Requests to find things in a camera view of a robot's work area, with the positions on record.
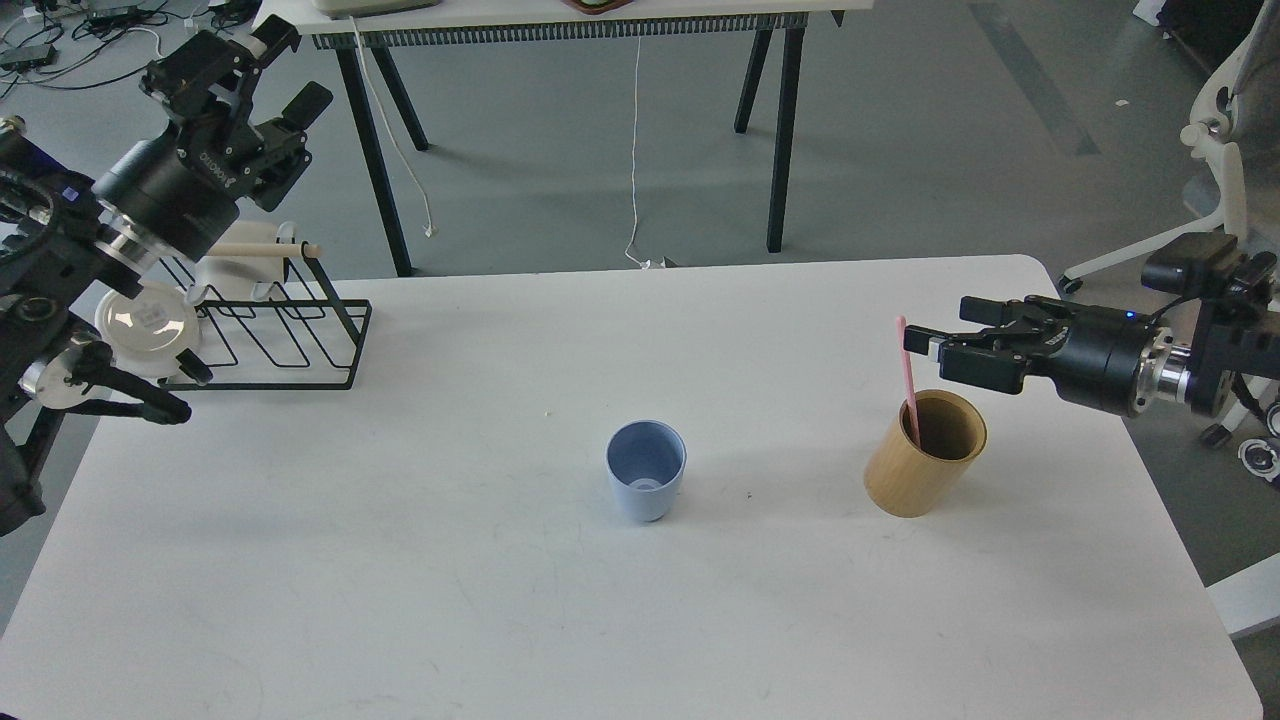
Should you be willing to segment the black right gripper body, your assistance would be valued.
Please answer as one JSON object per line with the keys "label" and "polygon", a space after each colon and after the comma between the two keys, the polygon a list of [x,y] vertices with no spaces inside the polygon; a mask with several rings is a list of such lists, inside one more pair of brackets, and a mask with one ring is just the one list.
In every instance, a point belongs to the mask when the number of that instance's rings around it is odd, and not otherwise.
{"label": "black right gripper body", "polygon": [[1074,318],[1047,331],[998,328],[995,347],[1001,359],[941,363],[941,378],[1018,395],[1027,377],[1039,375],[1051,379],[1066,402],[1119,416],[1140,414],[1156,395],[1157,369],[1171,350],[1167,329],[1135,311],[1071,305]]}

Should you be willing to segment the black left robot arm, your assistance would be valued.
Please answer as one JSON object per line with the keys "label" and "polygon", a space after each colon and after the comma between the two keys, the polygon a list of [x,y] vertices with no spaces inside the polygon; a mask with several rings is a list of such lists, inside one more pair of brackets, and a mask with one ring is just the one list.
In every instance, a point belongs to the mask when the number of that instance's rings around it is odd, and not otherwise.
{"label": "black left robot arm", "polygon": [[205,258],[239,217],[239,201],[279,206],[307,169],[308,127],[332,92],[307,83],[279,117],[253,123],[261,73],[300,46],[298,29],[270,15],[224,38],[201,31],[146,65],[141,90],[168,123],[99,179],[65,168],[3,119],[3,419],[40,410],[22,442],[3,437],[1,524],[12,533],[46,510],[40,474],[67,414],[175,425],[189,405],[116,366],[73,304],[95,283],[129,299],[168,256]]}

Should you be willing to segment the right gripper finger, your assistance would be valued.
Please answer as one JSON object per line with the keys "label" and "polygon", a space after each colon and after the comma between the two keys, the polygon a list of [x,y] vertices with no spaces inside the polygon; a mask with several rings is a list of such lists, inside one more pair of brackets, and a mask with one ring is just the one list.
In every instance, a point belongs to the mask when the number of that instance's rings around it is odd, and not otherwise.
{"label": "right gripper finger", "polygon": [[934,363],[960,363],[961,357],[1001,359],[1001,351],[995,347],[997,331],[998,328],[991,327],[977,332],[950,333],[922,325],[908,325],[902,347]]}
{"label": "right gripper finger", "polygon": [[1047,331],[1051,325],[1069,323],[1074,318],[1073,309],[1071,304],[1060,299],[1038,295],[1007,301],[964,296],[959,305],[959,318],[1006,331]]}

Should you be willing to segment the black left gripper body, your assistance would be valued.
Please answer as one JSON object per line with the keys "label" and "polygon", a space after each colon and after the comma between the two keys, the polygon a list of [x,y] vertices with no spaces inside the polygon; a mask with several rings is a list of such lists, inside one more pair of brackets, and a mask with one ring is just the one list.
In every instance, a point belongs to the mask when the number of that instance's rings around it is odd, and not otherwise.
{"label": "black left gripper body", "polygon": [[92,187],[96,199],[151,240],[201,259],[246,199],[275,210],[308,167],[308,135],[287,120],[241,126],[233,141],[168,123],[136,143]]}

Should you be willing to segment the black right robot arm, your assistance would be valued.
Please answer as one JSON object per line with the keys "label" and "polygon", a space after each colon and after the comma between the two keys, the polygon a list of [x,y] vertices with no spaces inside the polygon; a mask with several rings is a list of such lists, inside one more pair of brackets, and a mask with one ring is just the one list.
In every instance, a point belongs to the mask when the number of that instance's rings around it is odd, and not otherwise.
{"label": "black right robot arm", "polygon": [[1029,295],[965,296],[960,318],[979,331],[908,325],[901,346],[965,386],[1018,395],[1037,375],[1061,400],[1117,416],[1137,416],[1157,398],[1212,416],[1242,377],[1277,377],[1277,314],[1268,306],[1276,266],[1275,254],[1247,256],[1231,236],[1187,236],[1151,255],[1142,284],[1199,305],[1188,345],[1157,314]]}

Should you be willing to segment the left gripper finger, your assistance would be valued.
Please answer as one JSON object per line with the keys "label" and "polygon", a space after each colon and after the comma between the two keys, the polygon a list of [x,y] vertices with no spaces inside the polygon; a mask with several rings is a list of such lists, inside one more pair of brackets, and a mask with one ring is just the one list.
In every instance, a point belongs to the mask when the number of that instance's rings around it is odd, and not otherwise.
{"label": "left gripper finger", "polygon": [[300,41],[297,28],[278,15],[230,38],[201,29],[175,51],[148,63],[140,87],[165,111],[164,135],[178,146],[257,150],[262,138],[250,124],[250,113],[260,76]]}
{"label": "left gripper finger", "polygon": [[260,146],[287,146],[305,141],[306,131],[329,108],[333,92],[317,82],[307,82],[285,105],[279,117],[255,127]]}

